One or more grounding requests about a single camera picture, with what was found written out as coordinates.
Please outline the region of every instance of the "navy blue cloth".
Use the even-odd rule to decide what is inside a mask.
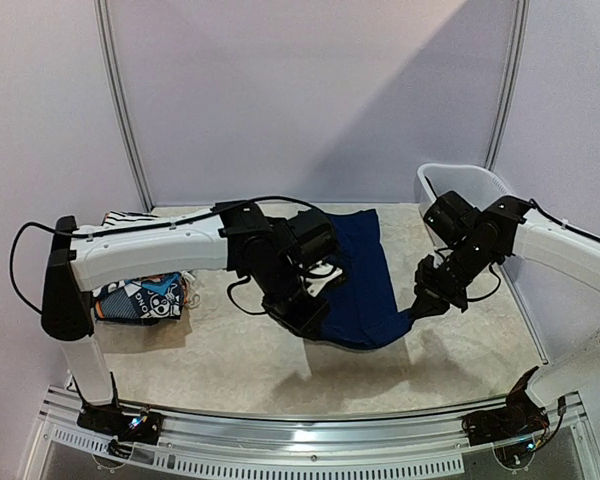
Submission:
[[[347,283],[322,294],[331,307],[322,339],[356,350],[384,347],[409,332],[413,320],[396,306],[378,214],[365,210],[328,216],[341,250],[329,262],[344,270]]]

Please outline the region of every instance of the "laundry basket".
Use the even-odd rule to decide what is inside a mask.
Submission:
[[[425,163],[418,168],[416,198],[420,203],[420,215],[424,216],[437,195],[449,190],[456,191],[470,204],[484,210],[503,195],[511,191],[493,172],[475,165],[444,165]],[[445,243],[429,228],[429,235],[436,248]]]

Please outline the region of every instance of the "marble-patterned surface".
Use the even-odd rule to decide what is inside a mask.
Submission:
[[[329,205],[332,213],[376,208],[398,308],[411,305],[418,261],[431,253],[416,205]],[[266,205],[291,216],[289,205]],[[191,208],[160,208],[179,215]],[[227,299],[235,274],[198,273],[200,307],[154,327],[98,324],[97,335],[120,396],[175,408],[264,414],[379,413],[458,404],[507,392],[540,359],[503,282],[461,314],[452,309],[416,322],[403,339],[373,352],[305,342],[268,317],[249,317]],[[479,296],[495,286],[482,274]],[[237,301],[257,310],[254,285]]]

